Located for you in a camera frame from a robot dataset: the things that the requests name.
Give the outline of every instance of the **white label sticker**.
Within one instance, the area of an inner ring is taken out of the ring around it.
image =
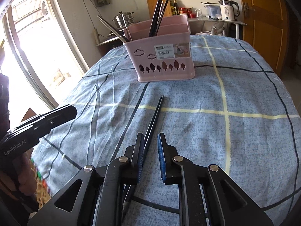
[[[157,59],[168,59],[175,57],[173,44],[156,45],[155,51]]]

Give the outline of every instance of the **bottle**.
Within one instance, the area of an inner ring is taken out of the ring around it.
[[[176,0],[173,0],[174,2],[174,7],[175,7],[175,12],[176,12],[176,15],[179,15],[179,6],[177,4],[177,1]]]
[[[170,1],[170,8],[171,8],[171,13],[173,15],[176,15],[175,7],[173,6],[173,3]]]

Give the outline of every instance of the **silver screw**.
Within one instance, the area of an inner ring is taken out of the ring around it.
[[[179,156],[179,155],[175,156],[173,159],[174,159],[175,161],[178,161],[178,162],[181,162],[181,161],[184,160],[184,158],[183,158],[182,156]]]
[[[119,161],[120,162],[127,162],[128,158],[126,156],[122,156],[122,157],[119,158]]]
[[[93,167],[91,165],[87,165],[87,166],[84,167],[85,172],[90,172],[92,170],[93,170]]]
[[[211,165],[210,167],[211,171],[217,172],[219,170],[219,167],[217,165]]]

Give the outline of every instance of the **kettle handle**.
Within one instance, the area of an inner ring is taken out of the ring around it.
[[[230,5],[231,5],[231,6],[233,6],[233,5],[236,6],[236,8],[237,8],[237,14],[235,14],[234,17],[238,17],[238,16],[240,15],[238,3],[237,3],[237,2],[231,1],[231,2],[230,2]]]

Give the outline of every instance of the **cloud cutout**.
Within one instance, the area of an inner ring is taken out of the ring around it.
[[[140,50],[140,49],[137,49],[137,50],[134,52],[134,55],[135,55],[135,56],[142,56],[142,55],[144,55],[144,51],[143,51],[143,50]]]
[[[148,59],[155,59],[156,58],[156,55],[154,55],[154,54],[150,54],[150,55],[148,55],[148,57],[147,57]]]

